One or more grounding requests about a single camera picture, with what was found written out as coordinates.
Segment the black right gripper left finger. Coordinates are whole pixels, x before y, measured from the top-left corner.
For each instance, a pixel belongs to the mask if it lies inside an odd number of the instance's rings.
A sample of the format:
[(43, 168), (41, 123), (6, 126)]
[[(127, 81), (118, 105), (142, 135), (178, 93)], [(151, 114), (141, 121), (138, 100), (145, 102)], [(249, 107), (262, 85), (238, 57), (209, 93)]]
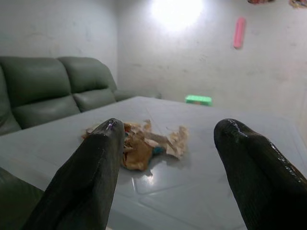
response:
[(57, 170), (24, 230), (104, 230), (118, 180), (125, 131), (111, 118)]

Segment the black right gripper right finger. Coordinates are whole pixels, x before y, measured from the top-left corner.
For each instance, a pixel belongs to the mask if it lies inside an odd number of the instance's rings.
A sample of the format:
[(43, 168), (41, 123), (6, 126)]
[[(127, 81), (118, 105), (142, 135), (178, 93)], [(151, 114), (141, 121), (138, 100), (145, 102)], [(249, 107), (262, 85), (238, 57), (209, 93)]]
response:
[(230, 118), (213, 139), (248, 230), (307, 228), (307, 179), (269, 139)]

